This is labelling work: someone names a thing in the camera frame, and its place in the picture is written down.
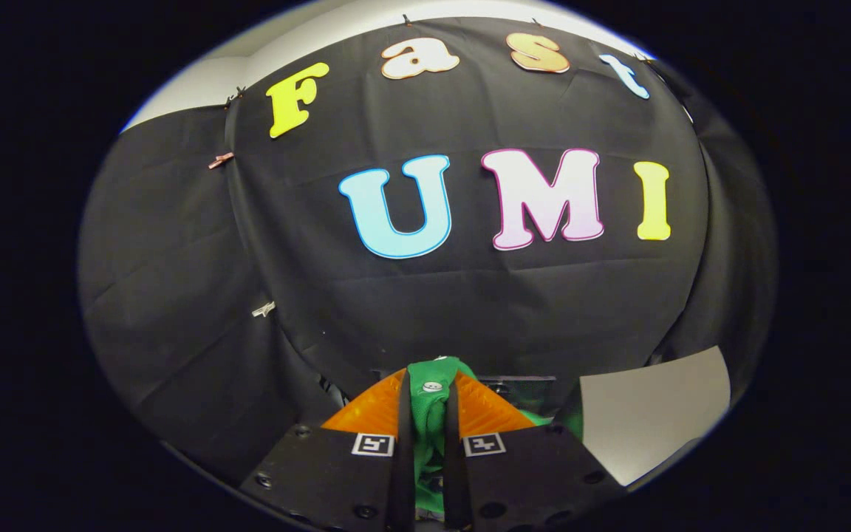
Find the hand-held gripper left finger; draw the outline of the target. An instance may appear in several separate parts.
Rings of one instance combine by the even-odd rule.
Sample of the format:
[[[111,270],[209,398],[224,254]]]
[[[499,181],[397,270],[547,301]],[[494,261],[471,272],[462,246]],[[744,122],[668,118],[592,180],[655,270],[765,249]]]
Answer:
[[[305,531],[411,531],[411,387],[390,374],[320,425],[297,424],[239,487],[251,504]]]

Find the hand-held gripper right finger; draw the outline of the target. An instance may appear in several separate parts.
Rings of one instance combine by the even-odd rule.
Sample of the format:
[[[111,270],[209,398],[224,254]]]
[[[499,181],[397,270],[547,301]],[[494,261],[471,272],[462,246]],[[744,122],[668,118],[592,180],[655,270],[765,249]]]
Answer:
[[[627,494],[563,423],[534,423],[463,372],[445,420],[445,523],[462,531],[555,531]]]

